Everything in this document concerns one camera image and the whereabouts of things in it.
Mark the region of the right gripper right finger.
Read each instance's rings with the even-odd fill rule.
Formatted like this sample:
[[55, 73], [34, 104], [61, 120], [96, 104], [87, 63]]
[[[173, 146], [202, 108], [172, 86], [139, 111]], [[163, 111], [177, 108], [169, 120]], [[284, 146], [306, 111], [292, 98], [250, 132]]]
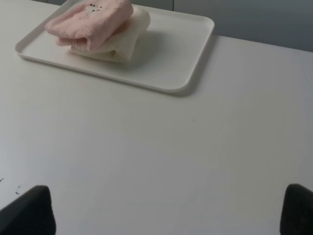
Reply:
[[290, 184], [286, 188], [280, 234], [313, 234], [313, 192], [300, 184]]

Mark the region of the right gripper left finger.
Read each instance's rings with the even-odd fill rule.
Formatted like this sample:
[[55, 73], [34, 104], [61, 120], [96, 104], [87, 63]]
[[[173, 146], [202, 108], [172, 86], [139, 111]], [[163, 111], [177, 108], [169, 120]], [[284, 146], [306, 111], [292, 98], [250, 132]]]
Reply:
[[0, 210], [2, 235], [55, 235], [56, 221], [48, 186], [34, 186]]

